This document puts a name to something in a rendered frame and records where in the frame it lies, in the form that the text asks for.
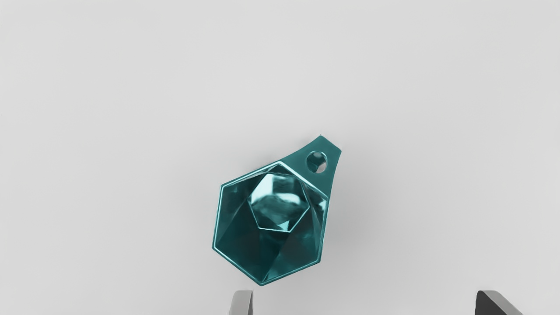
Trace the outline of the teal faceted mug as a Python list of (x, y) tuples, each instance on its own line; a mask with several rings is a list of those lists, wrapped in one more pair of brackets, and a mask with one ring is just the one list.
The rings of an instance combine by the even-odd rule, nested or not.
[(320, 263), (341, 153), (318, 136), (222, 184), (213, 250), (260, 286)]

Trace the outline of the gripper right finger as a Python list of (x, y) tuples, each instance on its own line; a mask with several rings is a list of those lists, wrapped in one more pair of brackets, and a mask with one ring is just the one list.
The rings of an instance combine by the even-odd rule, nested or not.
[(479, 290), (476, 294), (475, 315), (523, 315), (496, 290)]

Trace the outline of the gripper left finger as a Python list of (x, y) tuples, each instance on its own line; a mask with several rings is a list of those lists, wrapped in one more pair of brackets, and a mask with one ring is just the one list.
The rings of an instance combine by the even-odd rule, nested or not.
[(253, 315), (253, 291), (234, 292), (228, 315)]

